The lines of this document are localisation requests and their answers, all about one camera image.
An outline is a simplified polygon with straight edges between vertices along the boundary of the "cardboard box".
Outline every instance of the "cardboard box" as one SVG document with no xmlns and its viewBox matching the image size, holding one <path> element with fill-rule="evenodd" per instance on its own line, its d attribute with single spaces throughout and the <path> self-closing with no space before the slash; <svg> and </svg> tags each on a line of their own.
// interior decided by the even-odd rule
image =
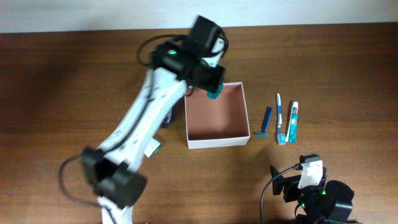
<svg viewBox="0 0 398 224">
<path fill-rule="evenodd" d="M 189 149 L 246 145 L 250 129 L 243 84 L 224 83 L 215 100 L 196 89 L 185 97 L 185 120 Z"/>
</svg>

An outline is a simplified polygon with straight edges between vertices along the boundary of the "robotic arm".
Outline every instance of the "robotic arm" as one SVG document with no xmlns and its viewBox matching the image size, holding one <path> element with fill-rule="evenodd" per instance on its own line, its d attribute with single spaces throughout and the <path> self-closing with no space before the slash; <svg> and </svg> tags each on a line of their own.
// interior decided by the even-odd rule
<svg viewBox="0 0 398 224">
<path fill-rule="evenodd" d="M 86 147 L 81 154 L 103 223 L 132 223 L 133 205 L 147 182 L 137 171 L 149 139 L 188 86 L 221 91 L 224 68 L 218 60 L 227 49 L 222 29 L 199 16 L 189 35 L 175 36 L 151 53 L 151 69 L 119 126 L 97 149 Z"/>
<path fill-rule="evenodd" d="M 300 163 L 288 170 L 293 169 L 301 170 L 301 175 L 284 178 L 282 174 L 286 173 L 285 171 L 279 173 L 271 166 L 270 183 L 272 182 L 274 195 L 279 195 L 283 190 L 286 203 L 298 202 L 294 212 L 296 224 L 357 223 L 347 222 L 353 210 L 354 191 L 337 180 L 326 182 L 326 168 L 318 155 L 300 156 Z M 302 207 L 307 215 L 296 216 L 299 207 Z"/>
</svg>

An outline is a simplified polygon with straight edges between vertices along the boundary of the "toothpaste tube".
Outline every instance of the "toothpaste tube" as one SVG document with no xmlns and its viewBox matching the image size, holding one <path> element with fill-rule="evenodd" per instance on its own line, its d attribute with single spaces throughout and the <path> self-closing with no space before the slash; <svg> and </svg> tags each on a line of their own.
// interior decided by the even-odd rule
<svg viewBox="0 0 398 224">
<path fill-rule="evenodd" d="M 293 102 L 290 112 L 289 127 L 287 128 L 286 141 L 297 143 L 297 113 L 299 112 L 299 103 Z"/>
</svg>

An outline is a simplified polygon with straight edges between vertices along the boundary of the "blue razor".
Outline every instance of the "blue razor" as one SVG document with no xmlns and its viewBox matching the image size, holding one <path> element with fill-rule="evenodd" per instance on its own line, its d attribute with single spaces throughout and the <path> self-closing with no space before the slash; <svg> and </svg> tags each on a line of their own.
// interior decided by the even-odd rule
<svg viewBox="0 0 398 224">
<path fill-rule="evenodd" d="M 264 117 L 264 124 L 261 127 L 262 130 L 261 130 L 261 132 L 255 131 L 254 135 L 260 136 L 260 137 L 264 137 L 264 138 L 268 138 L 268 134 L 266 133 L 266 131 L 267 131 L 267 128 L 268 128 L 269 120 L 271 118 L 271 114 L 272 114 L 272 108 L 268 107 L 267 111 L 266 111 L 266 116 Z"/>
</svg>

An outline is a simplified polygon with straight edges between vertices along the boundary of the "toothbrush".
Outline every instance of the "toothbrush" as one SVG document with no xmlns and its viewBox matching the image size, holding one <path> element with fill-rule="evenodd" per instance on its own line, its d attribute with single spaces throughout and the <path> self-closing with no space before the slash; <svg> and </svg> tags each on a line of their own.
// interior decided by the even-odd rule
<svg viewBox="0 0 398 224">
<path fill-rule="evenodd" d="M 282 103 L 280 102 L 279 93 L 276 94 L 276 100 L 278 102 L 278 134 L 280 134 L 280 128 L 282 127 Z"/>
<path fill-rule="evenodd" d="M 285 134 L 280 133 L 280 128 L 282 127 L 282 103 L 280 102 L 280 95 L 279 93 L 276 94 L 276 101 L 278 104 L 278 134 L 276 139 L 278 144 L 283 145 L 286 144 L 286 136 Z"/>
</svg>

